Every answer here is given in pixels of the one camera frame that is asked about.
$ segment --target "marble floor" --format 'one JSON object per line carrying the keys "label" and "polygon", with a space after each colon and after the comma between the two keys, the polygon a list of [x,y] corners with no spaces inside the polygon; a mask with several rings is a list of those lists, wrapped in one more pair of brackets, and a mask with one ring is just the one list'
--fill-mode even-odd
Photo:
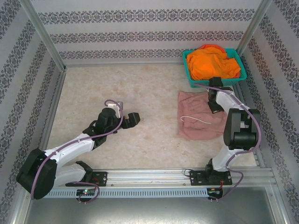
{"label": "marble floor", "polygon": [[[178,91],[191,88],[183,65],[140,65],[69,68],[48,148],[77,137],[97,119],[106,99],[124,102],[124,113],[138,112],[141,122],[120,130],[92,152],[76,160],[92,168],[204,167],[223,146],[223,137],[207,141],[177,136]],[[238,157],[232,166],[256,166],[253,154]]]}

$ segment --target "black mounting plate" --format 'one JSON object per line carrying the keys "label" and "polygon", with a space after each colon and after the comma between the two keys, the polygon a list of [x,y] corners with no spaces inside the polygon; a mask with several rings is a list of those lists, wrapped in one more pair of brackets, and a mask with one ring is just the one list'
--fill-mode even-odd
{"label": "black mounting plate", "polygon": [[[108,175],[107,172],[95,172],[95,171],[93,171],[90,183],[95,183],[99,187],[105,187],[106,184],[107,184],[107,175]],[[90,187],[90,185],[67,183],[66,187]]]}
{"label": "black mounting plate", "polygon": [[229,171],[215,172],[214,174],[211,174],[209,176],[204,170],[190,171],[190,181],[192,186],[217,186],[221,184],[221,180],[223,180],[223,185],[233,184]]}

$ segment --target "orange cloth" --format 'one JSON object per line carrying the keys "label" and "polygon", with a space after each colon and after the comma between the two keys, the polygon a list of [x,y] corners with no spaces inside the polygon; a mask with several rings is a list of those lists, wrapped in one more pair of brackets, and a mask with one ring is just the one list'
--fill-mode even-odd
{"label": "orange cloth", "polygon": [[229,58],[225,49],[206,44],[188,54],[187,63],[191,79],[208,80],[212,77],[239,78],[241,68],[234,58]]}

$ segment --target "patterned wallpaper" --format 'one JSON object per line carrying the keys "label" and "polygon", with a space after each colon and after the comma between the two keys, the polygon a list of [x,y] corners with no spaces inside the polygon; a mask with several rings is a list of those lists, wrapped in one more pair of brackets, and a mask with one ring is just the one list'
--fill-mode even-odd
{"label": "patterned wallpaper", "polygon": [[33,0],[66,65],[177,63],[206,43],[236,48],[261,0]]}
{"label": "patterned wallpaper", "polygon": [[16,175],[41,142],[60,71],[17,0],[0,3],[0,224],[20,188]]}
{"label": "patterned wallpaper", "polygon": [[299,1],[275,0],[242,56],[246,103],[261,112],[264,162],[272,167],[291,223],[299,223]]}

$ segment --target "white string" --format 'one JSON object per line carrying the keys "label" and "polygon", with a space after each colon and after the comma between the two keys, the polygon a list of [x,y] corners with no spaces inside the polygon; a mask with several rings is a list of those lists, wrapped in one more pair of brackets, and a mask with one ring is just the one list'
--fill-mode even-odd
{"label": "white string", "polygon": [[190,117],[190,116],[181,116],[180,119],[181,119],[181,121],[183,121],[183,122],[185,122],[185,121],[183,120],[183,118],[192,118],[192,119],[194,119],[194,120],[198,120],[198,121],[200,121],[200,122],[202,122],[202,123],[205,123],[205,124],[208,124],[208,125],[211,125],[211,124],[212,124],[212,123],[205,122],[205,121],[203,121],[203,120],[201,120],[201,119],[193,118],[193,117]]}

